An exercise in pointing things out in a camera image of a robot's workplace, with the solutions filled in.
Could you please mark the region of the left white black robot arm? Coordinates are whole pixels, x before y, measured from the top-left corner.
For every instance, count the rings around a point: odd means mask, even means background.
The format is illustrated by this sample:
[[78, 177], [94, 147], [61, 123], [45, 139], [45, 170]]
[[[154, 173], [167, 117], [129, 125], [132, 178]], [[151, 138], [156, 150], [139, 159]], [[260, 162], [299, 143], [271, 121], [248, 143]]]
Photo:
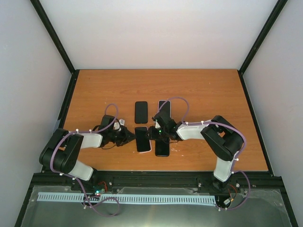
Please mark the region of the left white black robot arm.
[[100, 125], [86, 132], [58, 128], [41, 152], [39, 163], [55, 173], [81, 179], [87, 190], [94, 190], [98, 186], [96, 170], [78, 160], [80, 150], [103, 148], [110, 142], [120, 147], [135, 140], [135, 134], [124, 123], [122, 119], [104, 115]]

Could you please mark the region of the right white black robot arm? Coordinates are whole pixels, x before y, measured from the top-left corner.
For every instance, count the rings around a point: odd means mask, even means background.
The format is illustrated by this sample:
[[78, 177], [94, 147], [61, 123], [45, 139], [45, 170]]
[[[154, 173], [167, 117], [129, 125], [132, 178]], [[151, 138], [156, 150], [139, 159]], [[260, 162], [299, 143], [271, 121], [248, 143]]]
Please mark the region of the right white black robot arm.
[[146, 137], [150, 140], [205, 140], [217, 156], [213, 176], [222, 183], [228, 182], [234, 173], [235, 162], [246, 148], [244, 135], [225, 118], [216, 115], [213, 119], [200, 122], [178, 122], [164, 113], [153, 118], [154, 126], [148, 128]]

